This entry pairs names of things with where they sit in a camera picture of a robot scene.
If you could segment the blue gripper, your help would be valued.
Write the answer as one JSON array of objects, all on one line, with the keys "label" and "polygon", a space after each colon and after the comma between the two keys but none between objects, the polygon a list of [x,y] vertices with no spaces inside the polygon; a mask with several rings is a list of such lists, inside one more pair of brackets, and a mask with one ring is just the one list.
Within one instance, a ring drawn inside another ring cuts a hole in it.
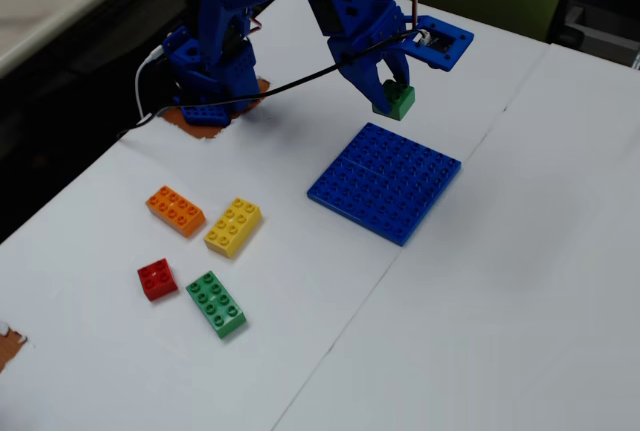
[{"label": "blue gripper", "polygon": [[370,16],[349,37],[331,37],[330,52],[336,63],[344,63],[339,72],[379,113],[389,115],[389,104],[380,82],[377,63],[384,60],[396,83],[410,84],[409,65],[405,53],[400,49],[379,46],[366,56],[347,64],[348,58],[396,37],[406,31],[401,8],[393,0],[375,0]]}]

